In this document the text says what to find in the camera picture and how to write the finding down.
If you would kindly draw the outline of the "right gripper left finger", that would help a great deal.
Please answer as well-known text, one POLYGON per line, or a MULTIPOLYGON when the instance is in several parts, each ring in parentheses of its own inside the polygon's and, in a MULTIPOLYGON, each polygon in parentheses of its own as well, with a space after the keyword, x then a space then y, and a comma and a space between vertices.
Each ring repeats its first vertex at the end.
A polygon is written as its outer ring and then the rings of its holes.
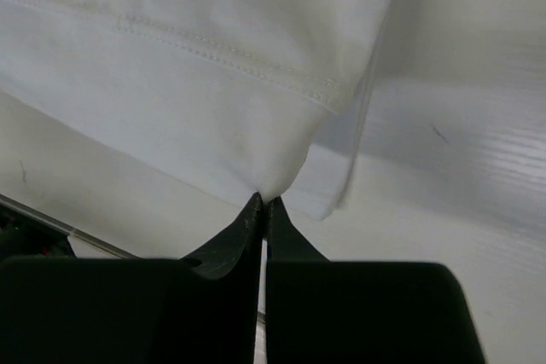
POLYGON ((233 222, 181 259, 195 277, 183 294, 184 331, 202 363, 253 362, 262 237, 255 193, 233 222))

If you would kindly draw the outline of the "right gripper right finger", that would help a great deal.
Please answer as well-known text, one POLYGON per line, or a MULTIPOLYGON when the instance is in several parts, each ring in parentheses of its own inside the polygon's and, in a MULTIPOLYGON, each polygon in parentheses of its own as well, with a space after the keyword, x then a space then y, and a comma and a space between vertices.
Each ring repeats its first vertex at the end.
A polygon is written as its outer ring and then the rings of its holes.
POLYGON ((329 260, 293 225, 281 198, 267 214, 266 347, 269 363, 326 363, 329 260))

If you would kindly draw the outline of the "white skirt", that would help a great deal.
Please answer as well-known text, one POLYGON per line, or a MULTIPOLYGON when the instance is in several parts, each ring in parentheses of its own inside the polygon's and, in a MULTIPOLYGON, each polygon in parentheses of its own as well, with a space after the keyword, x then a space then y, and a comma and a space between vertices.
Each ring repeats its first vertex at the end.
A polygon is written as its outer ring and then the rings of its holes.
POLYGON ((322 220, 392 0, 1 0, 1 89, 218 199, 322 220))

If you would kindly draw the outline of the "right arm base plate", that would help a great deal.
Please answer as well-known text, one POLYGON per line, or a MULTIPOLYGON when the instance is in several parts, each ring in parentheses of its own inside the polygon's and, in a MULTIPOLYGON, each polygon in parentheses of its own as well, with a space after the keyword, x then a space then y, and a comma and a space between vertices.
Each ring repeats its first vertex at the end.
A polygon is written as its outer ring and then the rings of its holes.
POLYGON ((1 261, 11 257, 75 257, 67 235, 1 206, 1 261))

